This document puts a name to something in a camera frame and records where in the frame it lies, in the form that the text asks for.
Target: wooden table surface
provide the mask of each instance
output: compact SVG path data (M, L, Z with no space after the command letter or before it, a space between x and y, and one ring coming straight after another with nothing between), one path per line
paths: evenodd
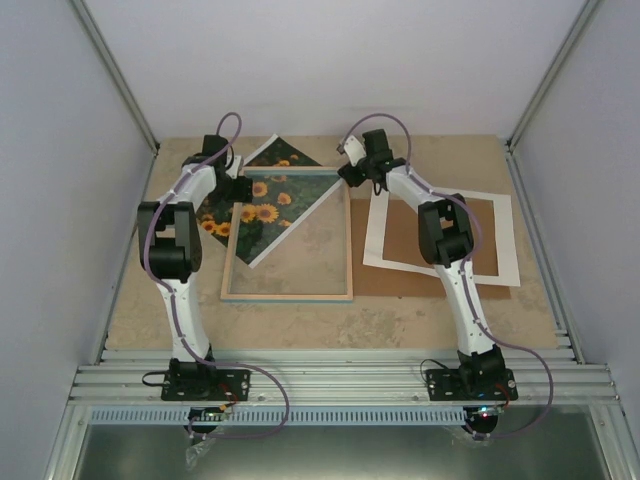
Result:
M511 298L483 300L493 333L511 343L555 348L552 319L500 142L494 136L415 136L412 165L438 187L510 194L521 286ZM338 137L284 137L326 166L339 166ZM247 156L267 137L243 137L234 145ZM403 137L390 137L396 156ZM160 148L147 199L178 178L183 160L201 150L201 138L170 138ZM369 184L352 198L371 195ZM220 301L226 249L200 229L204 251L198 276L204 329L215 348L432 348L456 347L451 310L443 298L356 297L352 304L229 304ZM157 287L140 267L134 239L107 340L109 349L171 348L171 333Z

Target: vented metal plate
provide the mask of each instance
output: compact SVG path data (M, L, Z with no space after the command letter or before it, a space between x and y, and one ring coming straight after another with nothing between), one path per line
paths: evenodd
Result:
M92 425L186 425L190 407L93 407ZM269 426L282 420L282 407L235 407L223 423L229 426ZM220 416L195 425L217 425ZM462 407L292 407L289 426L463 425Z

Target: black mounting plate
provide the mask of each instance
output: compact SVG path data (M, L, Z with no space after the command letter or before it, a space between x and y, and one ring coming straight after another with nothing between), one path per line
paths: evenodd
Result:
M499 388L491 386L482 391L467 393L460 381L457 369L445 370L429 369L424 371L427 379L427 391L429 392L429 399L434 402L449 402L449 401L497 401L504 402L507 399L504 397L504 393ZM495 383L500 384L509 393L509 400L518 399L518 388L514 386L509 387L509 382L515 382L513 377L513 371L505 369L502 378L498 379Z
M185 379L176 384L171 382L169 373L164 376L162 394L160 398L168 402L182 401L221 401L229 402L229 397L220 386L223 384L227 390L234 393L239 402L249 398L251 387L250 370L215 370L215 380L207 378Z

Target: white wall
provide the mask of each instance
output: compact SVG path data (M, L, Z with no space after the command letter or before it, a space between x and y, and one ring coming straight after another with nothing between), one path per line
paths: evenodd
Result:
M151 153L63 1L0 14L0 478L38 479Z
M508 136L583 0L88 0L158 138L338 134L387 111L413 133Z
M604 2L525 134L527 186L587 358L640 442L640 3Z

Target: metal floor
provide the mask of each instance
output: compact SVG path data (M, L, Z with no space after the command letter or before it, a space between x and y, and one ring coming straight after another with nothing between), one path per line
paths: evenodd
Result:
M511 408L499 429L516 429L537 411ZM526 435L483 446L460 427L288 427L257 441L218 440L191 472L181 427L91 426L88 433L77 480L611 478L591 416L576 407L555 408Z

